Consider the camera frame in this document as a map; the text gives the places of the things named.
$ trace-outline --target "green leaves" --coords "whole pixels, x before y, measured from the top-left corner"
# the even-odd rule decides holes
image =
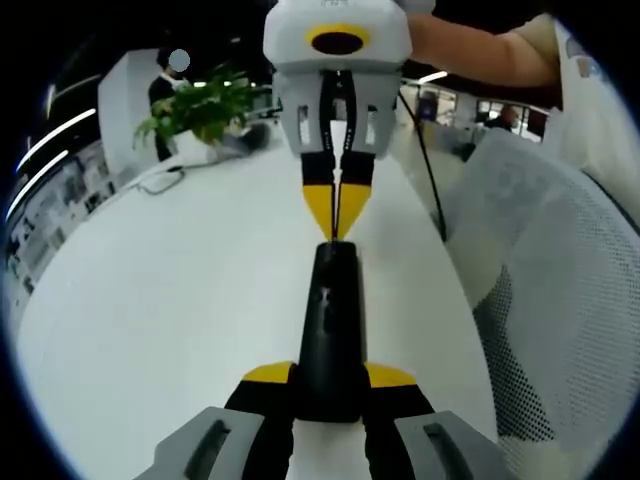
[[[227,65],[213,69],[203,87],[186,85],[171,98],[151,106],[152,117],[137,128],[134,143],[151,132],[165,140],[187,130],[210,145],[221,140],[232,120],[246,123],[245,114],[253,101],[254,90],[244,79],[244,72],[234,72]]]

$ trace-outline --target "person's arm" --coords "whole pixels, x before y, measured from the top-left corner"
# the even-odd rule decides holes
[[[493,35],[432,15],[409,15],[409,30],[411,58],[417,62],[492,85],[537,87],[559,81],[558,69],[518,33]]]

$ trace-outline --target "ceiling light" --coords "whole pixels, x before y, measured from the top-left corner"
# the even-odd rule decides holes
[[[432,73],[431,75],[427,75],[426,77],[422,77],[421,79],[418,80],[418,84],[419,85],[424,85],[425,83],[429,83],[432,82],[433,80],[437,80],[439,78],[444,78],[447,75],[449,75],[447,72],[445,72],[444,70],[441,72],[436,72],[436,73]]]
[[[56,164],[58,162],[60,162],[60,160],[62,160],[64,157],[66,157],[67,155],[69,155],[69,150],[65,150],[64,152],[60,152],[58,155],[56,155],[56,157],[51,160],[49,163],[47,163],[44,168],[42,170],[40,170],[38,173],[36,173],[31,180],[29,180],[27,182],[27,184],[22,187],[22,190],[20,190],[18,192],[18,195],[16,195],[16,198],[14,198],[13,202],[11,202],[11,205],[9,206],[9,210],[7,210],[7,216],[5,217],[5,221],[9,218],[9,216],[11,215],[11,213],[13,213],[13,211],[15,210],[15,208],[18,206],[18,204],[22,201],[22,199],[25,197],[25,195],[27,194],[27,192],[29,192],[29,190],[31,190],[33,188],[33,186],[38,183],[38,181],[49,171],[51,170],[53,167],[56,166]]]
[[[45,106],[46,110],[47,110],[47,118],[49,118],[49,116],[51,115],[51,105],[53,105],[53,98],[56,95],[56,86],[55,85],[51,85],[49,87],[49,91],[47,92],[47,104]]]
[[[20,167],[22,167],[22,165],[24,165],[26,162],[28,162],[31,159],[31,156],[36,153],[38,150],[40,150],[44,145],[46,145],[49,140],[51,140],[52,138],[56,137],[57,135],[59,135],[60,133],[62,133],[63,131],[65,131],[67,128],[75,125],[76,123],[84,120],[87,117],[90,117],[91,115],[93,115],[94,113],[96,113],[96,109],[92,108],[90,110],[87,110],[84,113],[81,113],[80,115],[78,115],[77,117],[72,118],[71,120],[66,121],[65,123],[63,123],[62,125],[60,125],[59,127],[55,128],[54,130],[50,131],[49,133],[47,133],[44,137],[42,137],[33,147],[31,147],[29,149],[29,151],[25,154],[24,157],[22,157],[22,160],[20,160],[20,163],[18,163],[18,166],[16,167],[16,172],[18,170],[20,170]]]

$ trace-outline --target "black tool handle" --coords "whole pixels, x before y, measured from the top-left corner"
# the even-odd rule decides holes
[[[356,246],[318,246],[300,361],[293,371],[297,418],[338,423],[360,418],[367,385],[361,298]]]

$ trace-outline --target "white wall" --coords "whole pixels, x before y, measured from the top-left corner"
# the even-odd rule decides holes
[[[153,136],[146,146],[133,134],[149,118],[148,90],[160,73],[157,50],[127,52],[98,86],[98,118],[109,171],[116,188],[158,162]]]

